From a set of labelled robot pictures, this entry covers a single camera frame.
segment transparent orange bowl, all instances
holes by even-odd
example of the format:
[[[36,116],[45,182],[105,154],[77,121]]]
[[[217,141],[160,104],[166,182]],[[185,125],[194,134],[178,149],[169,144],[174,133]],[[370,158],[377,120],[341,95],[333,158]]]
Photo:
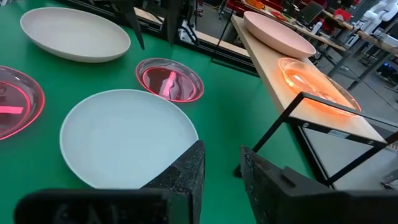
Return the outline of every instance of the transparent orange bowl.
[[[357,101],[337,82],[327,77],[313,65],[308,65],[292,58],[280,58],[279,69],[286,84],[295,93],[304,91],[311,95],[318,96],[324,100],[347,106],[354,110],[362,111]],[[313,100],[306,99],[312,106],[327,113],[356,116],[353,113],[343,111],[332,106],[325,105]]]

